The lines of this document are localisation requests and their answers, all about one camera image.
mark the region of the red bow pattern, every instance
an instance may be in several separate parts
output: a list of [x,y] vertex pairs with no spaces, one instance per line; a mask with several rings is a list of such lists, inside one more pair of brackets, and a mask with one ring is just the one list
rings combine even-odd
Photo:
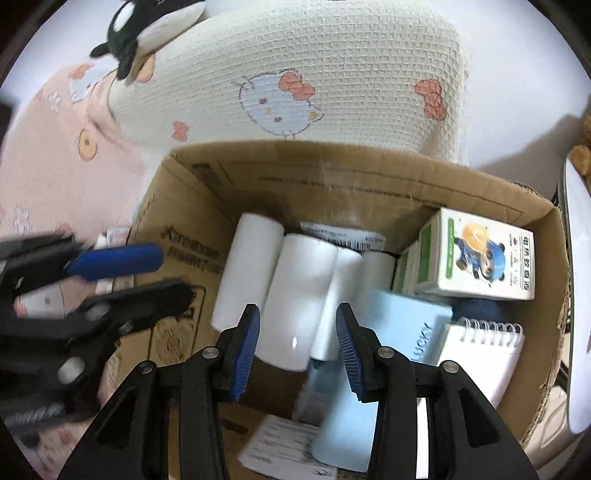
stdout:
[[439,80],[421,80],[414,86],[417,92],[425,100],[424,113],[427,118],[441,121],[447,116],[447,108],[443,104],[441,95],[443,88]]
[[70,78],[73,80],[80,80],[80,79],[84,78],[84,74],[86,73],[86,70],[89,70],[92,67],[94,67],[94,65],[92,63],[83,63],[76,70],[74,70],[73,72],[70,73]]
[[302,82],[301,76],[293,70],[285,72],[279,79],[279,90],[290,92],[294,100],[309,100],[316,93],[316,89]]
[[174,127],[174,133],[173,133],[173,139],[177,140],[179,142],[186,142],[188,140],[187,138],[187,132],[189,131],[189,127],[179,121],[176,121],[175,123],[173,123],[173,127]]

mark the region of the waffle knit fabric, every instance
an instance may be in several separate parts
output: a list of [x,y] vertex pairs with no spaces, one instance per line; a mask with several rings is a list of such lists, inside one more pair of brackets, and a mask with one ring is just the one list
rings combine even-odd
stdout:
[[271,0],[186,31],[109,104],[149,150],[283,137],[457,163],[466,52],[420,1]]

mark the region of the teddy bear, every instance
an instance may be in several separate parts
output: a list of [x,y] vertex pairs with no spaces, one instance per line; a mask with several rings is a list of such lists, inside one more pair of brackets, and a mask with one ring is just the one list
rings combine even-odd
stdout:
[[583,138],[579,143],[570,151],[569,158],[585,179],[587,189],[591,193],[591,115],[583,121]]

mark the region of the stuffed orca toy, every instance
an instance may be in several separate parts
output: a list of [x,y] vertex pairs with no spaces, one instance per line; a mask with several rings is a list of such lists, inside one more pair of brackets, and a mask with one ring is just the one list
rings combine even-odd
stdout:
[[205,9],[204,0],[129,0],[117,10],[107,41],[90,52],[91,58],[111,53],[119,60],[117,78],[131,73],[135,59],[150,54],[192,27]]

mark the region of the blue handle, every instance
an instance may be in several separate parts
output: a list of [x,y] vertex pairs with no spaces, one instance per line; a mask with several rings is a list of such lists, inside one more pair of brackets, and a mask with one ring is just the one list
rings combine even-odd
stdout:
[[67,272],[69,276],[95,281],[153,272],[162,266],[163,260],[164,254],[157,244],[130,245],[84,252],[68,265]]

